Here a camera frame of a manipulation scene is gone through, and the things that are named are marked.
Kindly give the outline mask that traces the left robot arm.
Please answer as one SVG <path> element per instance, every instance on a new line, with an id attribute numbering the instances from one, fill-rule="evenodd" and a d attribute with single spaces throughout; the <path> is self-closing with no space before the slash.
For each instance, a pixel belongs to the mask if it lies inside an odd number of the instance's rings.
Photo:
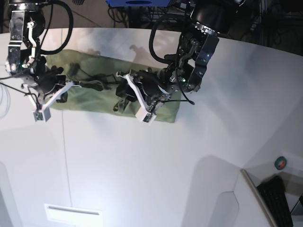
<path id="1" fill-rule="evenodd" d="M 149 113 L 164 103 L 172 102 L 173 94 L 198 91 L 207 65 L 219 43 L 219 34 L 228 34 L 242 0 L 196 0 L 189 16 L 165 14 L 153 25 L 149 51 L 153 59 L 166 64 L 159 71 L 130 70 L 116 75 L 122 81 L 116 95 L 130 102 L 138 101 Z M 154 38 L 162 21 L 174 19 L 183 23 L 175 54 L 159 57 L 154 50 Z"/>

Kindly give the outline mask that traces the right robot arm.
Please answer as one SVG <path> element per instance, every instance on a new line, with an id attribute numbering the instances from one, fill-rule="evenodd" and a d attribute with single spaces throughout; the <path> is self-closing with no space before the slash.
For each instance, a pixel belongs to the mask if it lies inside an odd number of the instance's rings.
<path id="1" fill-rule="evenodd" d="M 46 56 L 58 54 L 68 44 L 73 30 L 73 14 L 70 7 L 61 0 L 10 0 L 11 8 L 6 71 L 10 78 L 21 78 L 32 89 L 36 90 L 36 100 L 43 102 L 54 97 L 58 103 L 67 101 L 67 93 L 57 95 L 66 85 L 63 68 L 47 68 Z M 65 9 L 69 18 L 68 34 L 63 44 L 52 51 L 42 49 L 51 22 L 46 22 L 42 11 L 45 6 L 60 6 Z"/>

